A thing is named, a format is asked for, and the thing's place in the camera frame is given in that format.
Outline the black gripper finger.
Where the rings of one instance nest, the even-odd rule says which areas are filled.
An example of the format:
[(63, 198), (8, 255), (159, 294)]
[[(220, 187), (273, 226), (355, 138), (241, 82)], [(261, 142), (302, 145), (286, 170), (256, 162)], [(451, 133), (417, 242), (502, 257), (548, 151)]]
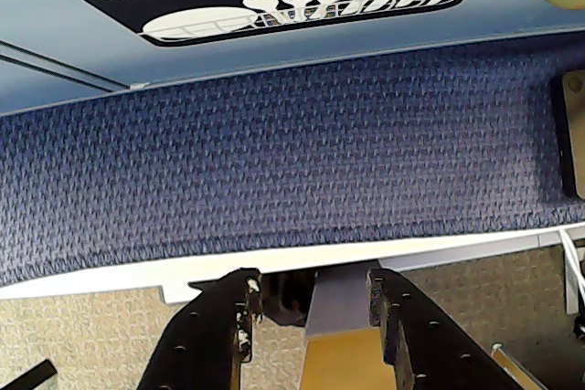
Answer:
[(433, 299), (391, 269), (368, 272), (369, 324), (398, 389), (517, 389), (518, 382)]
[(263, 315), (261, 273), (237, 269), (210, 283), (165, 326), (141, 389), (239, 389)]

